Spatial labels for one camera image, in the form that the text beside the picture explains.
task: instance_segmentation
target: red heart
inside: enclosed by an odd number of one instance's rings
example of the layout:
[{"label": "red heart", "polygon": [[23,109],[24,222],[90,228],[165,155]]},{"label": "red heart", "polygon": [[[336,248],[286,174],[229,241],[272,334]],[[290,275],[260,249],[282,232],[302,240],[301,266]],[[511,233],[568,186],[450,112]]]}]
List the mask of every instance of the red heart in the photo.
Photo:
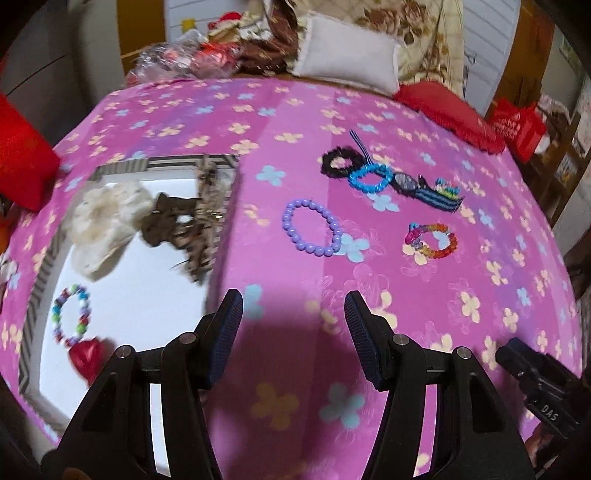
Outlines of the red heart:
[{"label": "red heart", "polygon": [[68,351],[70,361],[78,373],[88,382],[88,386],[99,376],[105,366],[105,348],[98,338],[78,342]]}]

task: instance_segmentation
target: white pillow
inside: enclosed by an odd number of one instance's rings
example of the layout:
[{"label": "white pillow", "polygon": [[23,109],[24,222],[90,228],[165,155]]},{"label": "white pillow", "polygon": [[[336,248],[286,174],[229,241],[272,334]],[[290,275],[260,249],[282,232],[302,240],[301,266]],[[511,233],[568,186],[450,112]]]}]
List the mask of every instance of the white pillow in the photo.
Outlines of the white pillow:
[{"label": "white pillow", "polygon": [[311,12],[292,73],[392,95],[400,88],[399,48],[398,42],[385,34]]}]

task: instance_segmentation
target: watch face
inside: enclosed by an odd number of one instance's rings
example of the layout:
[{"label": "watch face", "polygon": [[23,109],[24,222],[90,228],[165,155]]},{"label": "watch face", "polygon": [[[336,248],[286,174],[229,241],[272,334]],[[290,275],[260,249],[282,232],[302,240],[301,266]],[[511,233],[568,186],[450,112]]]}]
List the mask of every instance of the watch face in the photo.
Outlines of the watch face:
[{"label": "watch face", "polygon": [[407,173],[395,173],[394,174],[394,181],[398,184],[398,186],[406,191],[406,192],[411,192],[413,190],[417,189],[417,181],[412,178],[410,175],[408,175]]}]

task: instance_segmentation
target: blue beaded bracelet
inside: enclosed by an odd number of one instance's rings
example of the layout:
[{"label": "blue beaded bracelet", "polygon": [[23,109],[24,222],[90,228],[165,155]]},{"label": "blue beaded bracelet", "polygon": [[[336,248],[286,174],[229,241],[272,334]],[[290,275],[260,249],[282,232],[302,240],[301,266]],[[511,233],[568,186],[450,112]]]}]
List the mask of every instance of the blue beaded bracelet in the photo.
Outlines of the blue beaded bracelet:
[{"label": "blue beaded bracelet", "polygon": [[[380,181],[376,185],[367,185],[359,181],[361,177],[365,177],[368,173],[376,173],[381,177],[384,177],[382,181]],[[364,165],[359,170],[356,170],[349,175],[349,185],[351,185],[354,189],[360,190],[363,193],[379,193],[389,185],[394,177],[394,172],[386,166],[379,163],[373,163]]]}]

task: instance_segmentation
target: flower pattern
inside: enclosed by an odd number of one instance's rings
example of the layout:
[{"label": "flower pattern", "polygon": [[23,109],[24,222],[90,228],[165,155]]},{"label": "flower pattern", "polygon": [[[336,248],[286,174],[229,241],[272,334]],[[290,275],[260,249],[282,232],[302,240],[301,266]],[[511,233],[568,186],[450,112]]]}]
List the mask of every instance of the flower pattern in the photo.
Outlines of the flower pattern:
[{"label": "flower pattern", "polygon": [[347,395],[347,387],[342,383],[333,383],[328,392],[329,404],[322,407],[319,416],[323,422],[332,423],[340,420],[347,430],[355,430],[361,419],[358,410],[365,404],[363,395]]}]

